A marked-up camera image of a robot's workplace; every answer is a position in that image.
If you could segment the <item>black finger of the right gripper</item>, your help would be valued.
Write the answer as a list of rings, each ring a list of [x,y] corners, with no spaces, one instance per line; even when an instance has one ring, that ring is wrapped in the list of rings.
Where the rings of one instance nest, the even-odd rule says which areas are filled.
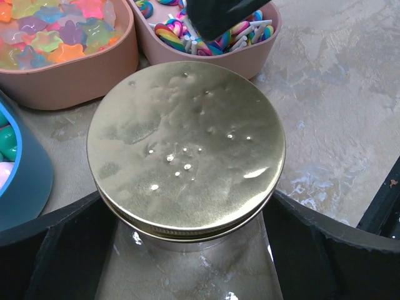
[[[205,40],[214,40],[269,0],[188,0],[187,16]]]

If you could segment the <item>blue tray of star candies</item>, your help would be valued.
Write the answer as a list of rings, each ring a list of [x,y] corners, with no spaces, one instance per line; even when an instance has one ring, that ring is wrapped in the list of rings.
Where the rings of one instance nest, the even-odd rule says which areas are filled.
[[[1,188],[1,231],[38,217],[53,186],[53,165],[41,143],[1,93],[1,113],[16,133],[14,167]]]

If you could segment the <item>round cream jar lid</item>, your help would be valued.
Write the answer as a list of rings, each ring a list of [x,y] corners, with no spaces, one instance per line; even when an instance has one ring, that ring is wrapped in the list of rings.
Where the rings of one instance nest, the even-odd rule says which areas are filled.
[[[196,243],[259,214],[282,173],[286,139],[266,96],[205,62],[142,69],[101,101],[87,134],[95,185],[124,223]]]

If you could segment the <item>pink tray of lollipops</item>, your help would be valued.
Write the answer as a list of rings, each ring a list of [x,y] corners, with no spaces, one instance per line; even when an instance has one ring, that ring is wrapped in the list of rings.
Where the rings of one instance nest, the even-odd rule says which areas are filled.
[[[146,19],[134,1],[129,5],[134,14],[137,43],[151,65],[175,61],[199,61],[215,64],[229,69],[247,79],[255,77],[264,67],[273,44],[281,30],[281,14],[273,2],[261,8],[265,18],[272,21],[273,34],[256,44],[247,45],[241,49],[229,51],[227,35],[222,36],[221,42],[197,41],[197,54],[185,53],[168,46],[154,32],[153,25],[163,23],[170,15],[176,16],[180,10],[177,6],[165,6],[157,1],[153,5],[153,15]]]

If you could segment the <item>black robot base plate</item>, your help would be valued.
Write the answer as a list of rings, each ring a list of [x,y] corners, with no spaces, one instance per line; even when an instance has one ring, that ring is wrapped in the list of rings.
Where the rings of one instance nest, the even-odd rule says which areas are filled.
[[[399,240],[399,159],[388,173],[357,228]]]

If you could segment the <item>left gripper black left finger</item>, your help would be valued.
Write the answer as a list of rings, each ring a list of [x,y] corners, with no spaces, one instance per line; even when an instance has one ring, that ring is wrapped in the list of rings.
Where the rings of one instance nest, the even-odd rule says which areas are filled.
[[[94,299],[115,228],[93,192],[1,232],[1,299]]]

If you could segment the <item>clear glass jar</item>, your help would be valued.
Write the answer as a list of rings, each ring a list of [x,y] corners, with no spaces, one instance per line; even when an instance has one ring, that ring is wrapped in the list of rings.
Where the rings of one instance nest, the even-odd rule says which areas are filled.
[[[119,223],[96,299],[282,299],[262,216],[221,239],[175,244]]]

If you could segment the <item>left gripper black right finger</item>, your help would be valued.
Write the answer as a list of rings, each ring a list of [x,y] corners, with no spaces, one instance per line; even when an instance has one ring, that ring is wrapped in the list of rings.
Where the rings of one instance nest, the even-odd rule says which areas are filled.
[[[264,223],[284,299],[399,299],[399,241],[275,191]]]

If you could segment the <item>orange tray of gummy stars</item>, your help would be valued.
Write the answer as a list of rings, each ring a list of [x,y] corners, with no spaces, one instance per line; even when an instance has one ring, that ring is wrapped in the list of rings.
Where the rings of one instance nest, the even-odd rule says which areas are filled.
[[[2,1],[1,91],[58,110],[108,93],[138,66],[126,1]]]

